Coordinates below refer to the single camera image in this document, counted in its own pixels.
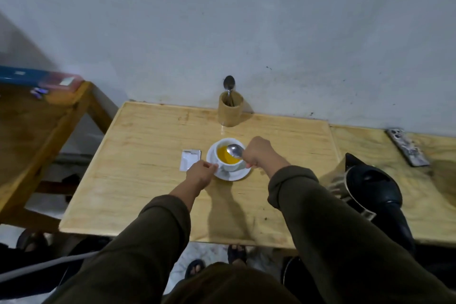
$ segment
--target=white wall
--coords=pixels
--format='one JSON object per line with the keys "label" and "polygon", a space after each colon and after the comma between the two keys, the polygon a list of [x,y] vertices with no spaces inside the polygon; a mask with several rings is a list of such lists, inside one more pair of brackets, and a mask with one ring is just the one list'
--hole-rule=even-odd
{"label": "white wall", "polygon": [[0,0],[115,103],[253,110],[456,136],[456,0]]}

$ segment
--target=floor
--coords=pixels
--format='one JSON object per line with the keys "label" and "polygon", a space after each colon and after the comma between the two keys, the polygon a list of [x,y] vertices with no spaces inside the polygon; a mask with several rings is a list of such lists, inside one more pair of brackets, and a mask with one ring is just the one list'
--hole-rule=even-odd
{"label": "floor", "polygon": [[[78,173],[83,175],[85,169],[79,166],[61,166],[52,165],[49,172],[45,176],[45,180],[60,181],[68,175]],[[67,204],[62,195],[47,195],[47,194],[33,194],[27,202],[26,208],[34,210],[43,214],[53,216],[61,219]],[[15,247],[17,238],[23,229],[0,225],[0,243],[7,244],[10,247]],[[206,265],[214,262],[228,262],[227,245],[209,244],[190,242],[179,260],[174,264],[168,279],[168,284],[165,289],[165,294],[169,293],[179,282],[184,278],[187,265],[194,259],[202,259]],[[280,267],[282,261],[282,254],[279,250],[272,248],[256,248],[248,247],[248,266],[259,269],[261,271],[271,274],[274,278],[279,280]],[[18,304],[39,304],[42,303],[49,294],[41,294],[31,297],[13,300],[0,300],[0,304],[18,303]]]}

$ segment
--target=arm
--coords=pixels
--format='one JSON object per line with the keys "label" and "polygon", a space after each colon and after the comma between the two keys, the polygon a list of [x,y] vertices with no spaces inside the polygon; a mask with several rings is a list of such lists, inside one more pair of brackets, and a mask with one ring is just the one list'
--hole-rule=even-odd
{"label": "arm", "polygon": [[46,303],[159,303],[169,273],[188,244],[193,202],[216,169],[204,161],[194,164],[186,180],[169,195],[152,199]]}
{"label": "arm", "polygon": [[327,303],[455,300],[406,250],[319,185],[310,169],[290,166],[262,138],[252,140],[244,158],[270,177],[268,202],[281,210]]}

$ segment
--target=tea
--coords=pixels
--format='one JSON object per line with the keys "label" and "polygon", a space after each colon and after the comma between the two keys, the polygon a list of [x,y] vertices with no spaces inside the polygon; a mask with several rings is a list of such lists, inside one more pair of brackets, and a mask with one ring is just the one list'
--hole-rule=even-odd
{"label": "tea", "polygon": [[219,149],[217,149],[217,156],[221,161],[223,161],[224,163],[227,163],[228,165],[234,165],[235,163],[238,163],[240,161],[240,159],[232,157],[228,153],[227,146],[223,146],[223,147],[220,147]]}

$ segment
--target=metal spoon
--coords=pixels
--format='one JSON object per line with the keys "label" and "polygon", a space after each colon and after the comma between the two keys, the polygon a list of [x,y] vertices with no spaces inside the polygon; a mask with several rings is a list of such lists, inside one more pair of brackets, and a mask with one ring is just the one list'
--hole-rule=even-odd
{"label": "metal spoon", "polygon": [[223,87],[228,92],[227,105],[230,107],[234,107],[234,101],[233,101],[233,97],[231,96],[231,91],[234,89],[235,85],[236,85],[236,82],[234,81],[233,76],[225,77],[225,80],[223,81]]}
{"label": "metal spoon", "polygon": [[227,146],[228,154],[230,154],[232,157],[235,157],[237,159],[242,158],[243,151],[244,151],[244,149],[238,144],[230,144],[229,146]]}

